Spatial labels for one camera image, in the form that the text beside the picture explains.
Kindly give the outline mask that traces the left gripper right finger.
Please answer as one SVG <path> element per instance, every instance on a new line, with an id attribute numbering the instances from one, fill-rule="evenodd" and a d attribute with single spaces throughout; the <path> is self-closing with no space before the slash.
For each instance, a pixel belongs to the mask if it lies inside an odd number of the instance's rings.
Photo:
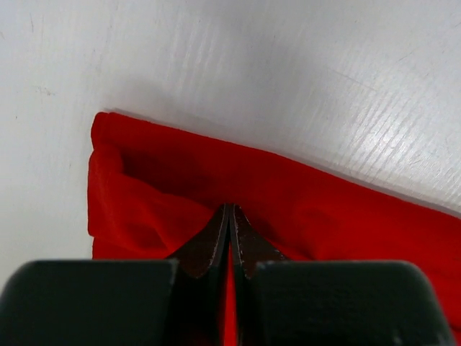
<path id="1" fill-rule="evenodd" d="M 402 261 L 293 261 L 230 207 L 239 345 L 453 345 L 435 292 Z"/>

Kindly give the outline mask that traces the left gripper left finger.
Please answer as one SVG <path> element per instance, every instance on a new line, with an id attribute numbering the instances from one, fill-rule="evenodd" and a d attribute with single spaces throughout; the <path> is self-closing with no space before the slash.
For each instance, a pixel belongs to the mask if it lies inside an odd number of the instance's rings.
<path id="1" fill-rule="evenodd" d="M 228 213 L 166 259 L 24 264 L 1 293 L 1 343 L 222 345 Z"/>

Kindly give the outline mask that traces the red t shirt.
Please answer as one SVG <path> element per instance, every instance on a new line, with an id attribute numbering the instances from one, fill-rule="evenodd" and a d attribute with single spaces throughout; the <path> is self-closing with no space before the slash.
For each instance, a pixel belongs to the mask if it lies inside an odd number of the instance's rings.
<path id="1" fill-rule="evenodd" d="M 224 203 L 297 260 L 405 260 L 460 336 L 460 220 L 266 151 L 100 112 L 88 232 L 97 260 L 161 259 Z"/>

